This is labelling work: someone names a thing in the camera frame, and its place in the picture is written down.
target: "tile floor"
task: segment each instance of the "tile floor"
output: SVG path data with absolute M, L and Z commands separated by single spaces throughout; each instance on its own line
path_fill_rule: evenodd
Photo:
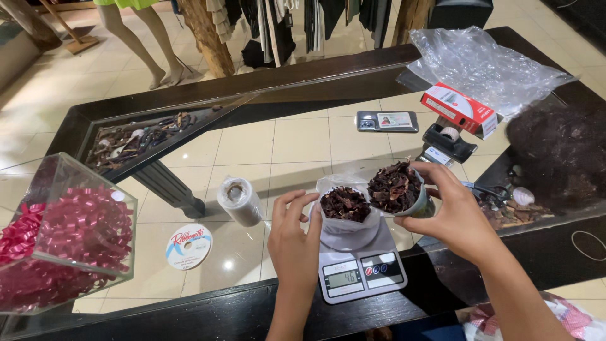
M 399 1 L 393 3 L 387 42 L 393 36 L 399 8 Z M 606 98 L 606 57 L 539 0 L 494 0 L 494 6 L 486 28 L 509 25 Z M 170 4 L 161 2 L 154 7 L 167 28 L 175 53 L 204 75 L 202 81 L 212 79 L 206 62 L 196 50 L 192 33 L 187 27 L 181 28 L 170 11 Z M 147 91 L 151 76 L 145 65 L 103 28 L 96 10 L 62 12 L 61 16 L 72 27 L 97 25 L 91 34 L 102 43 L 78 56 L 71 56 L 64 49 L 45 53 L 0 96 L 0 124 L 10 127 L 0 131 L 0 169 L 43 156 L 69 107 Z M 293 17 L 293 38 L 298 46 L 289 64 L 372 48 L 370 34 L 360 23 L 354 21 L 345 27 L 344 22 L 340 22 L 321 51 L 306 55 L 302 11 L 295 11 Z M 46 18 L 52 22 L 51 17 L 46 15 Z M 122 18 L 157 63 L 166 69 L 165 58 L 148 28 L 130 10 L 123 10 Z M 62 31 L 57 22 L 53 25 Z M 239 53 L 249 36 L 250 33 L 238 26 L 234 39 L 227 43 L 238 73 L 252 71 L 241 65 Z M 208 217 L 202 222 L 211 230 L 215 245 L 201 266 L 190 271 L 170 267 L 164 258 L 164 248 L 169 236 L 191 220 L 134 179 L 124 180 L 119 186 L 139 199 L 135 279 L 77 300 L 74 311 L 116 311 L 275 277 L 267 252 L 275 198 L 291 189 L 313 190 L 316 180 L 327 174 L 377 168 L 417 155 L 422 146 L 420 138 L 393 133 L 358 133 L 353 115 L 358 110 L 414 110 L 419 115 L 421 129 L 425 130 L 437 115 L 421 106 L 419 97 L 418 93 L 401 95 L 216 130 L 164 157 L 164 164 L 208 207 Z M 311 134 L 316 136 L 314 141 L 298 143 Z M 249 143 L 243 146 L 238 140 Z M 461 180 L 475 181 L 508 145 L 504 126 L 487 141 L 474 139 L 474 142 L 480 147 L 474 156 L 464 165 L 453 168 Z M 0 192 L 23 192 L 31 172 L 26 167 L 10 174 L 0 172 Z M 266 220 L 245 229 L 222 211 L 215 197 L 226 175 L 244 177 L 253 183 L 262 199 Z M 14 206 L 15 199 L 3 196 L 0 206 Z M 0 219 L 1 225 L 10 217 L 0 212 Z M 419 240 L 420 235 L 394 225 L 391 219 L 388 223 L 398 249 L 408 249 Z M 551 292 L 606 318 L 605 280 L 578 283 Z

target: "glass table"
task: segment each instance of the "glass table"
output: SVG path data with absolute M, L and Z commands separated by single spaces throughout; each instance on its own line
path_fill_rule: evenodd
M 506 46 L 563 70 L 510 28 L 487 30 Z M 158 120 L 179 112 L 198 122 L 104 177 L 139 199 L 135 278 L 32 317 L 5 320 L 3 339 L 263 339 L 278 281 L 267 252 L 273 201 L 293 189 L 342 172 L 373 173 L 419 155 L 422 133 L 438 115 L 419 103 L 429 85 L 410 74 L 395 78 L 420 57 L 412 45 L 340 56 L 229 78 L 140 93 L 72 107 L 48 154 L 63 151 L 85 161 L 99 127 Z M 604 108 L 579 81 L 546 102 Z M 205 109 L 222 108 L 208 115 Z M 417 113 L 419 133 L 356 131 L 359 110 Z M 499 184 L 511 166 L 504 124 L 452 171 L 460 180 Z M 243 228 L 216 201 L 227 175 L 251 181 L 264 220 Z M 574 231 L 606 240 L 604 208 L 595 206 L 499 230 L 499 235 L 543 290 L 606 276 L 570 242 Z M 198 221 L 213 235 L 207 258 L 188 271 L 165 259 L 178 228 Z M 409 284 L 401 291 L 328 305 L 316 290 L 305 338 L 326 339 L 487 301 L 479 271 L 437 240 L 421 238 L 387 218 Z M 599 255 L 596 241 L 577 241 Z

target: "dark wooden table frame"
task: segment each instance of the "dark wooden table frame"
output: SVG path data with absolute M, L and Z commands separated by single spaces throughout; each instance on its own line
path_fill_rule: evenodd
M 511 29 L 501 27 L 487 31 L 500 45 L 541 64 L 563 70 Z M 189 135 L 183 134 L 178 141 L 158 149 L 156 154 L 144 155 L 136 164 L 125 165 L 124 169 L 108 178 L 117 182 L 147 167 L 155 167 L 155 172 L 164 174 L 165 168 L 157 162 L 177 146 L 211 129 L 277 116 L 268 113 L 268 109 L 279 112 L 279 116 L 286 116 L 410 92 L 411 89 L 404 86 L 386 86 L 384 81 L 395 79 L 404 63 L 418 57 L 414 47 L 397 46 L 82 104 L 70 109 L 69 120 L 64 121 L 58 133 L 61 138 L 53 141 L 49 153 L 64 151 L 81 160 L 83 151 L 88 150 L 83 141 L 90 138 L 91 129 L 104 120 L 111 121 L 116 112 L 125 115 L 123 119 L 128 122 L 133 116 L 162 115 L 162 110 L 184 103 L 220 100 L 227 93 L 254 95 L 254 98 L 245 99 L 246 106 L 235 108 L 204 127 L 197 127 Z M 255 80 L 260 76 L 264 79 L 263 89 L 273 88 L 274 91 L 258 89 Z M 302 79 L 314 77 L 326 78 L 326 82 L 294 86 Z M 560 86 L 554 94 L 569 106 L 587 110 L 606 109 L 606 102 L 579 81 Z M 510 152 L 508 150 L 501 155 L 478 181 L 494 181 L 494 175 L 506 168 L 504 164 L 508 162 Z M 180 197 L 186 196 L 183 194 L 186 192 L 183 190 Z M 606 216 L 600 216 L 603 212 L 600 210 L 592 212 L 572 217 L 573 222 L 566 222 L 571 221 L 570 217 L 563 218 L 556 221 L 557 226 L 554 227 L 541 228 L 546 226 L 539 223 L 519 230 L 507 230 L 508 233 L 502 236 L 539 290 L 606 276 L 603 262 L 590 260 L 571 242 L 575 231 L 589 232 L 606 240 Z M 599 242 L 585 234 L 577 236 L 576 244 L 584 252 L 594 258 L 604 257 L 606 252 Z M 425 239 L 399 255 L 409 277 L 409 284 L 403 290 L 331 306 L 323 301 L 317 287 L 305 326 L 305 340 L 356 333 L 487 301 L 478 269 L 444 245 Z M 71 314 L 70 305 L 64 305 L 36 316 L 9 318 L 4 324 L 2 339 L 261 340 L 265 338 L 271 322 L 277 287 L 278 280 L 270 279 L 109 314 Z

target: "scale weighing platform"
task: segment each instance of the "scale weighing platform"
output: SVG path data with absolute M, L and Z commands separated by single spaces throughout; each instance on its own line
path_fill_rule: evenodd
M 351 232 L 330 238 L 322 229 L 319 275 L 322 295 L 327 303 L 384 294 L 402 289 L 408 283 L 396 243 L 383 215 L 377 228 L 367 230 L 372 231 L 362 231 L 361 234 Z M 337 246 L 338 249 L 329 246 L 330 240 L 340 240 L 340 244 L 344 244 L 343 238 L 349 238 L 352 245 L 365 238 L 370 242 L 351 251 L 342 246 Z

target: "rubber band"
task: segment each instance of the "rubber band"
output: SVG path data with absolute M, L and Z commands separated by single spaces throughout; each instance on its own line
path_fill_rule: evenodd
M 585 231 L 575 231 L 574 233 L 572 233 L 572 235 L 570 236 L 570 240 L 572 240 L 572 245 L 574 245 L 574 247 L 580 252 L 582 253 L 584 256 L 586 256 L 587 258 L 593 259 L 593 260 L 597 260 L 598 262 L 603 262 L 606 260 L 606 257 L 602 258 L 602 259 L 597 259 L 597 258 L 593 258 L 592 256 L 584 253 L 583 251 L 581 251 L 581 249 L 579 249 L 578 246 L 576 246 L 576 243 L 574 242 L 574 235 L 577 233 L 585 233 L 588 234 L 590 236 L 592 236 L 593 238 L 597 239 L 600 244 L 602 244 L 602 246 L 604 247 L 604 249 L 606 250 L 606 244 L 604 244 L 604 242 L 602 240 L 600 240 L 600 238 L 597 238 L 596 236 L 594 236 L 593 234 L 589 233 L 589 232 L 585 232 Z

